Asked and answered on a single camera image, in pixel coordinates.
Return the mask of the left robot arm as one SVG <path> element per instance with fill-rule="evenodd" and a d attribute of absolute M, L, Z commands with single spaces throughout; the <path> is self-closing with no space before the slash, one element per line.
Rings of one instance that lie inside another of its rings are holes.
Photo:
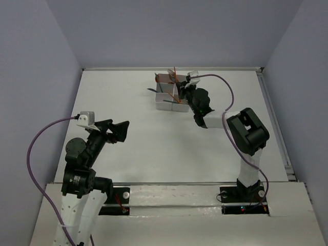
<path fill-rule="evenodd" d="M 129 124 L 114 124 L 111 119 L 95 122 L 87 115 L 79 117 L 77 125 L 89 136 L 87 140 L 73 138 L 66 144 L 61 219 L 53 245 L 89 245 L 101 207 L 113 198 L 112 180 L 97 177 L 92 166 L 106 143 L 125 141 Z"/>

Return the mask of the brown fork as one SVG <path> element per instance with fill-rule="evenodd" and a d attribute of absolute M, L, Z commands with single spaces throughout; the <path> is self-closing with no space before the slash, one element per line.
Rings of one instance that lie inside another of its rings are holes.
<path fill-rule="evenodd" d="M 169 80 L 170 80 L 170 83 L 175 83 L 175 78 L 171 75 L 171 74 L 168 74 L 169 76 Z"/>

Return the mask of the orange chopstick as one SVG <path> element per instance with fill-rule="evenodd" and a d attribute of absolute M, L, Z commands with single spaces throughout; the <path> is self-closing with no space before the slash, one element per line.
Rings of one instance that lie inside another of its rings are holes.
<path fill-rule="evenodd" d="M 174 77 L 177 78 L 177 74 L 176 74 L 176 67 L 174 66 Z"/>

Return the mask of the teal spoon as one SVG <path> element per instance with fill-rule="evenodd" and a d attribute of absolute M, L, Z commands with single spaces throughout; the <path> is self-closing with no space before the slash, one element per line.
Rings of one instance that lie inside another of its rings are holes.
<path fill-rule="evenodd" d="M 157 73 L 155 73 L 155 81 L 156 81 L 156 83 L 159 86 L 160 92 L 161 93 L 164 93 L 163 87 L 162 87 L 161 82 L 160 82 L 160 79 L 159 79 L 159 75 Z"/>

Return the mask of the teal chopstick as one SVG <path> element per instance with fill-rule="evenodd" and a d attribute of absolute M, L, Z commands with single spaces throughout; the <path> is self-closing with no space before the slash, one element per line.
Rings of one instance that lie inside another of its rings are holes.
<path fill-rule="evenodd" d="M 166 102 L 166 103 L 172 103 L 172 104 L 180 104 L 179 102 L 176 102 L 176 101 L 170 101 L 170 100 L 163 100 L 163 102 Z"/>

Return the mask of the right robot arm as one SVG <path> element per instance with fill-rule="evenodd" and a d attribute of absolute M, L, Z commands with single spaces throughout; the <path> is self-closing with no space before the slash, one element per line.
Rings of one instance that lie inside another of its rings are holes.
<path fill-rule="evenodd" d="M 259 191 L 259 161 L 270 134 L 251 108 L 229 111 L 234 104 L 234 93 L 231 86 L 226 85 L 232 100 L 227 109 L 218 113 L 210 107 L 207 90 L 196 87 L 188 80 L 176 83 L 179 98 L 188 103 L 199 127 L 224 129 L 241 158 L 236 195 L 240 200 L 247 201 Z"/>

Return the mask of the orange fork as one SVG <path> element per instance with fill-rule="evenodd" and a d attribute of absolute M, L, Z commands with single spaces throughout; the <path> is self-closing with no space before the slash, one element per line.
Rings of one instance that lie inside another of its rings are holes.
<path fill-rule="evenodd" d="M 174 77 L 174 71 L 172 71 L 171 69 L 167 70 L 168 74 L 171 74 Z"/>

